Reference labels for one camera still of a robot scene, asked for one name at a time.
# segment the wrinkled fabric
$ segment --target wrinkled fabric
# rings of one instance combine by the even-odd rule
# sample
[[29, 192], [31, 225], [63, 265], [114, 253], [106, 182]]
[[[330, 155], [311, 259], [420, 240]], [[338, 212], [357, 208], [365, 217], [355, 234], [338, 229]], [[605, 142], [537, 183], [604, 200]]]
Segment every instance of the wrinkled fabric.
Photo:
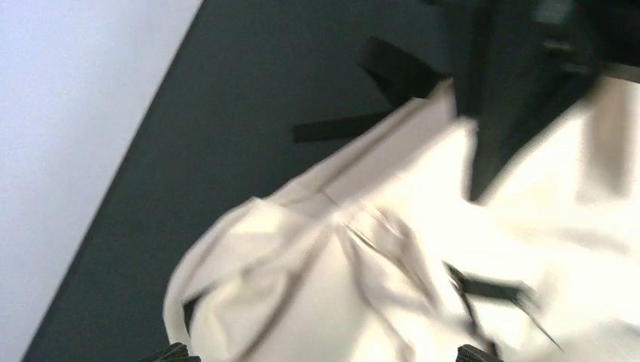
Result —
[[[204, 362], [453, 361], [457, 346], [479, 344], [444, 262], [528, 285], [559, 339], [608, 321], [640, 327], [635, 204], [577, 197], [593, 108], [568, 110], [474, 205], [463, 198], [474, 122], [454, 119], [449, 90], [410, 101], [220, 218], [171, 277], [170, 341]], [[183, 304], [197, 295], [188, 333]], [[552, 345], [512, 305], [472, 304], [506, 360]]]

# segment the dark gray surface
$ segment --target dark gray surface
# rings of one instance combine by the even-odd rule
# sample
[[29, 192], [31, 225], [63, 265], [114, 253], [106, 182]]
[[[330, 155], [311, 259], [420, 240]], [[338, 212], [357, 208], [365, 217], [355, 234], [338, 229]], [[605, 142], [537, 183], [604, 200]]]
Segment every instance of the dark gray surface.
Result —
[[186, 249], [345, 143], [294, 145], [292, 124], [387, 108], [354, 61], [368, 36], [443, 70], [434, 15], [418, 0], [205, 0], [24, 360], [163, 348], [162, 299]]

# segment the white wall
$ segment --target white wall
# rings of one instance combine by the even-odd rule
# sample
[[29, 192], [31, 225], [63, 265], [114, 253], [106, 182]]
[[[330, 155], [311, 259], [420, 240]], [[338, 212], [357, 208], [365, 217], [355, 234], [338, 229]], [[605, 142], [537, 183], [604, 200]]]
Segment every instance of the white wall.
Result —
[[200, 2], [0, 2], [3, 361], [26, 351]]

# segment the crumpled white cloth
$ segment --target crumpled white cloth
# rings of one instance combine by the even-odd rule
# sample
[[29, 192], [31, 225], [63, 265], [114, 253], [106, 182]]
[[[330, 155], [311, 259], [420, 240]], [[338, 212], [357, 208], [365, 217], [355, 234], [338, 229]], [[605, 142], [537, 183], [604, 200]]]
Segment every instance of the crumpled white cloth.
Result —
[[[482, 206], [462, 197], [474, 124], [453, 114], [448, 91], [412, 100], [271, 197], [220, 218], [170, 280], [170, 341], [204, 362], [453, 361], [457, 346], [478, 342], [443, 262], [526, 283], [554, 336], [632, 321], [633, 232], [600, 217], [631, 217], [631, 204], [574, 207], [558, 190], [576, 189], [565, 184], [577, 182], [567, 172], [576, 155], [545, 153], [577, 149], [589, 113], [570, 110]], [[187, 332], [183, 304], [198, 295]], [[517, 308], [472, 302], [506, 357], [549, 348]]]

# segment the white cloth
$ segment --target white cloth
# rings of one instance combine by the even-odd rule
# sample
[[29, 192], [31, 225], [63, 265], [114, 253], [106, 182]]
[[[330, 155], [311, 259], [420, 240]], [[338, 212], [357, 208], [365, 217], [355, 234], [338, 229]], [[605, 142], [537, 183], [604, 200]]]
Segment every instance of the white cloth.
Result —
[[[554, 336], [631, 320], [622, 311], [638, 305], [628, 288], [640, 280], [627, 255], [635, 246], [631, 231], [612, 231], [620, 223], [611, 215], [631, 217], [632, 203], [575, 207], [558, 192], [579, 189], [575, 154], [548, 154], [571, 139], [578, 149], [589, 113], [569, 111], [483, 206], [462, 197], [474, 124], [453, 114], [448, 91], [412, 100], [274, 195], [220, 218], [170, 280], [170, 341], [204, 362], [453, 361], [457, 346], [476, 341], [443, 262], [525, 282]], [[608, 238], [590, 250], [582, 239], [602, 232]], [[597, 298], [603, 288], [608, 297]], [[203, 292], [188, 333], [183, 303]], [[472, 302], [507, 357], [547, 348], [518, 309]]]

